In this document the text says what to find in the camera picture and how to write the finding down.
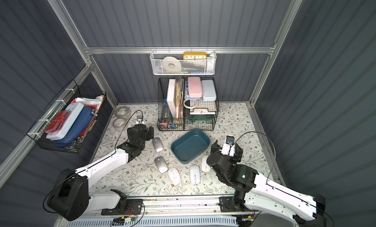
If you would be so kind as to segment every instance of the silver computer mouse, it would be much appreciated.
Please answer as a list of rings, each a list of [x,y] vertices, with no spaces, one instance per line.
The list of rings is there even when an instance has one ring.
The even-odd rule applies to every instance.
[[[155,151],[161,152],[163,150],[162,141],[159,137],[154,137],[152,143],[153,143]]]
[[[166,161],[162,156],[155,158],[154,163],[157,166],[160,173],[165,173],[168,170]]]

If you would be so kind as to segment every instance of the black cable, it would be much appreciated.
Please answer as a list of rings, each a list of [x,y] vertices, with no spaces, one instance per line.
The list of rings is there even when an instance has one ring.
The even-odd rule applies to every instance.
[[[141,201],[134,201],[134,202],[131,202],[131,203],[142,203],[142,205],[143,205],[143,207],[144,207],[144,212],[142,213],[142,216],[140,217],[140,219],[139,219],[134,225],[130,226],[130,227],[133,227],[133,226],[137,225],[137,224],[141,221],[141,219],[144,217],[144,214],[145,214],[145,205],[144,205],[144,203],[141,202]],[[114,219],[112,220],[112,222],[119,223],[119,222],[117,222],[115,219],[117,219],[117,218],[114,218]]]
[[[229,154],[230,154],[230,151],[231,151],[231,147],[233,147],[233,146],[237,143],[237,141],[238,141],[242,136],[244,136],[244,135],[247,134],[247,133],[251,133],[251,132],[254,132],[254,133],[260,133],[260,134],[266,136],[266,138],[270,141],[271,145],[273,146],[273,150],[274,150],[274,161],[273,161],[273,165],[271,166],[271,168],[273,168],[274,165],[275,165],[275,163],[276,163],[276,157],[277,157],[277,156],[276,156],[276,148],[275,148],[273,142],[270,140],[270,138],[269,138],[267,135],[265,135],[264,133],[262,133],[262,132],[249,131],[249,132],[245,132],[245,133],[243,133],[243,134],[242,134],[242,135],[241,135],[241,136],[235,141],[235,143],[234,143],[233,145],[230,146]],[[278,188],[276,188],[276,187],[274,187],[274,186],[268,184],[268,180],[269,180],[269,176],[270,176],[270,174],[271,174],[271,171],[272,171],[272,169],[270,169],[270,172],[269,172],[268,176],[266,177],[266,185],[272,187],[273,189],[279,190],[279,191],[281,191],[281,192],[283,192],[283,193],[285,193],[285,194],[288,194],[288,195],[290,195],[290,196],[293,196],[293,197],[299,199],[300,201],[305,202],[306,204],[315,207],[317,210],[322,211],[323,213],[325,213],[325,214],[326,214],[326,215],[332,220],[332,222],[333,222],[333,227],[335,226],[334,221],[333,221],[333,219],[331,218],[331,216],[328,215],[328,213],[326,213],[324,210],[319,209],[318,207],[316,207],[316,206],[314,206],[314,205],[308,203],[307,201],[305,201],[305,200],[303,200],[303,199],[301,199],[301,198],[299,198],[299,197],[297,197],[297,196],[295,196],[295,195],[293,195],[293,194],[289,194],[289,193],[287,193],[287,192],[284,192],[284,191],[281,190],[281,189],[278,189]]]
[[[128,121],[127,121],[126,124],[124,125],[123,130],[121,131],[121,133],[120,133],[118,139],[116,140],[115,148],[114,148],[114,153],[111,154],[111,156],[114,155],[114,154],[116,153],[116,144],[117,144],[117,142],[119,141],[119,138],[120,138],[121,134],[123,133],[125,126],[127,126],[128,122],[130,121],[130,119],[132,118],[132,116],[133,116],[137,111],[141,112],[142,120],[144,120],[144,113],[143,113],[141,110],[136,110],[136,111],[130,116],[130,118],[128,119]],[[89,169],[89,168],[91,168],[91,167],[93,167],[93,166],[99,164],[100,162],[102,162],[102,161],[104,161],[104,160],[110,158],[111,156],[108,156],[107,158],[105,158],[105,159],[103,159],[103,160],[101,160],[101,161],[99,161],[99,162],[97,162],[97,163],[91,165],[91,166],[88,167],[87,169]],[[53,192],[53,190],[54,190],[56,187],[58,187],[59,185],[61,185],[61,184],[62,184],[63,182],[65,182],[66,180],[72,178],[73,176],[78,175],[78,173],[74,173],[72,176],[70,176],[70,177],[64,179],[62,182],[60,182],[59,184],[57,184],[55,187],[53,187],[53,188],[51,189],[51,191],[50,191],[50,192],[46,195],[46,197],[43,199],[43,203],[42,203],[43,210],[45,210],[45,211],[48,212],[48,213],[52,213],[52,214],[56,214],[56,213],[57,213],[57,212],[48,211],[48,210],[45,208],[45,206],[44,206],[44,202],[46,201],[47,197]]]
[[[124,124],[124,127],[123,127],[123,129],[121,130],[118,139],[116,140],[115,148],[114,148],[114,149],[116,149],[117,142],[119,141],[120,136],[122,135],[122,133],[123,133],[123,131],[124,131],[124,129],[125,129],[125,126],[127,126],[128,122],[130,121],[130,119],[132,118],[132,116],[134,116],[134,114],[135,114],[137,111],[141,112],[141,115],[142,115],[142,121],[144,120],[144,113],[143,113],[141,110],[136,110],[136,111],[135,111],[135,112],[129,117],[128,121]]]
[[[232,210],[232,211],[236,211],[236,209],[235,208],[232,208],[232,207],[229,207],[229,206],[227,206],[226,204],[222,204],[222,203],[220,203],[219,204],[219,206],[224,206],[225,208],[227,208],[227,209],[229,209],[229,210]]]
[[[253,221],[252,221],[252,223],[250,224],[250,226],[253,225],[253,223],[255,222],[255,220],[256,220],[256,218],[257,218],[257,216],[260,215],[261,212],[262,212],[262,211],[260,211],[259,213],[257,213],[256,216],[253,215]]]

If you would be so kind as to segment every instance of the masking tape roll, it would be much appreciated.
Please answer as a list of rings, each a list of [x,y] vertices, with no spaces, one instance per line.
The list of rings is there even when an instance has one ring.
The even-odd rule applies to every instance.
[[[173,56],[167,56],[162,60],[162,66],[167,72],[181,72],[182,65],[180,60],[174,58]]]
[[[195,103],[194,106],[187,106],[187,105],[185,104],[187,101],[196,101],[196,103]],[[199,103],[199,102],[198,102],[196,99],[190,99],[190,100],[189,100],[189,99],[185,99],[184,102],[183,102],[183,105],[184,105],[185,108],[193,109],[193,108],[197,107],[198,103]]]
[[[125,118],[125,119],[130,118],[130,109],[126,106],[119,107],[115,111],[115,117],[116,118]]]
[[[116,131],[121,132],[125,125],[125,119],[124,118],[117,118],[112,122],[112,126],[115,128]]]

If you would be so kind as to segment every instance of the table surface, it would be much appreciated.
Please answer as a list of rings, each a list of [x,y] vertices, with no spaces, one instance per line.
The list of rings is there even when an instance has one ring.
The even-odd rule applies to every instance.
[[[145,149],[137,158],[101,178],[89,188],[90,192],[118,189],[128,196],[233,194],[234,189],[221,183],[213,169],[208,173],[200,171],[200,184],[193,185],[190,183],[189,167],[197,164],[201,168],[201,158],[204,154],[210,153],[210,146],[189,164],[181,164],[171,152],[171,143],[188,131],[158,131],[156,127],[158,117],[156,104],[130,104],[126,106],[130,108],[131,113],[136,110],[143,112],[145,124],[148,127],[154,126],[154,137],[161,138],[164,149],[158,153],[154,150],[152,142],[146,141]],[[95,154],[94,161],[114,150],[116,140],[120,135],[120,132],[117,132],[112,126],[112,122],[115,119],[116,117],[113,115]],[[134,126],[136,117],[133,117],[129,123],[130,126]],[[222,146],[226,135],[233,135],[236,140],[244,132],[253,131],[254,129],[245,103],[220,103],[214,130],[204,131],[204,133],[209,136],[211,144],[218,140],[218,144]],[[127,133],[125,130],[120,136],[118,145],[126,139]],[[238,145],[244,150],[242,161],[239,164],[246,164],[267,176],[270,171],[269,166],[256,133],[244,135],[238,141]],[[173,185],[167,173],[161,174],[157,170],[154,159],[158,156],[163,156],[169,168],[177,168],[182,178],[181,183]]]

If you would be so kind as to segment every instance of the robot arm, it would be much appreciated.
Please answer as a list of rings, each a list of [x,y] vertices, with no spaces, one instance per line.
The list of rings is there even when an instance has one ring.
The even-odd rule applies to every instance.
[[[231,144],[232,141],[233,138],[228,136],[225,144],[228,142]],[[235,189],[232,204],[237,210],[265,211],[300,227],[326,226],[323,217],[325,209],[323,196],[313,197],[298,193],[267,179],[253,168],[237,164],[241,160],[242,153],[243,150],[237,144],[231,147],[224,145],[221,148],[216,141],[206,160],[217,173],[219,181]]]
[[[144,124],[128,128],[127,133],[128,140],[117,146],[115,152],[75,171],[62,171],[49,195],[47,205],[69,221],[93,210],[119,208],[120,213],[123,213],[125,194],[117,190],[89,193],[89,187],[112,170],[140,155],[145,148],[145,141],[154,138],[154,129],[147,128]]]

